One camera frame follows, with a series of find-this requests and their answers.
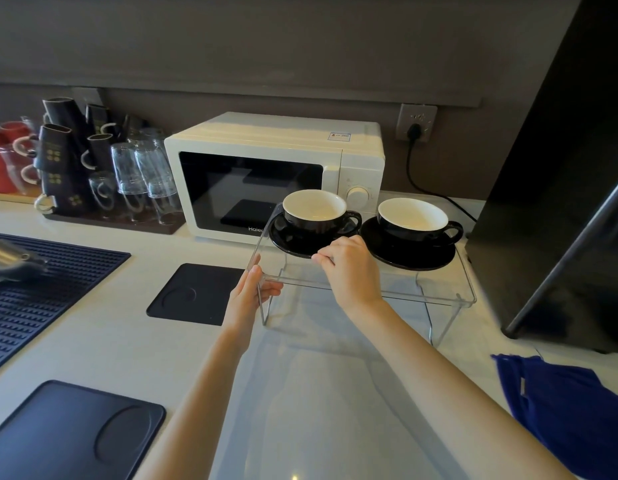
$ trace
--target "person's left arm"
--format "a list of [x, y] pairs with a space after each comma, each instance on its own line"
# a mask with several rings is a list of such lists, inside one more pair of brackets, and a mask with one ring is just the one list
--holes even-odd
[[[206, 480], [223, 422], [233, 378], [249, 347], [258, 308], [260, 266], [252, 266], [231, 292], [220, 336], [196, 382], [138, 470], [135, 480]], [[262, 299], [280, 294], [282, 283], [264, 282]]]

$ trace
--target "microwave handle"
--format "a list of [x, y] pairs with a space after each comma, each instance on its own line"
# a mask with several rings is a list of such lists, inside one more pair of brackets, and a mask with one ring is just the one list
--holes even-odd
[[338, 193], [338, 181], [340, 180], [340, 167], [325, 165], [322, 167], [322, 190]]

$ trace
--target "microwave knob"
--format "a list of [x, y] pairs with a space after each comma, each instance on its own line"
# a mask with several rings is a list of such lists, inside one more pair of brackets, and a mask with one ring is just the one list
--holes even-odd
[[347, 207], [352, 210], [364, 209], [369, 201], [369, 192], [362, 187], [352, 187], [347, 192]]

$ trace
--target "dark wooden tray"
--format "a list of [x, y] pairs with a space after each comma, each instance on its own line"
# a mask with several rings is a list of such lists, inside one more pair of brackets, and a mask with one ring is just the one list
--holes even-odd
[[156, 221], [133, 223], [126, 217], [115, 217], [113, 219], [103, 219], [102, 216], [94, 212], [80, 217], [60, 216], [58, 214], [43, 214], [51, 221], [73, 222], [74, 224], [87, 224], [89, 226], [111, 227], [113, 229], [138, 230], [142, 232], [153, 232], [155, 234], [173, 234], [183, 224], [185, 215], [180, 214], [178, 221], [172, 225], [163, 225]]

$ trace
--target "gray wall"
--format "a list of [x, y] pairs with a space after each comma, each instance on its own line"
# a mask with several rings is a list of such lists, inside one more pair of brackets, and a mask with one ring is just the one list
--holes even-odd
[[0, 119], [83, 85], [172, 131], [225, 111], [377, 121], [383, 188], [409, 191], [399, 103], [439, 104], [413, 176], [485, 198], [578, 1], [0, 0]]

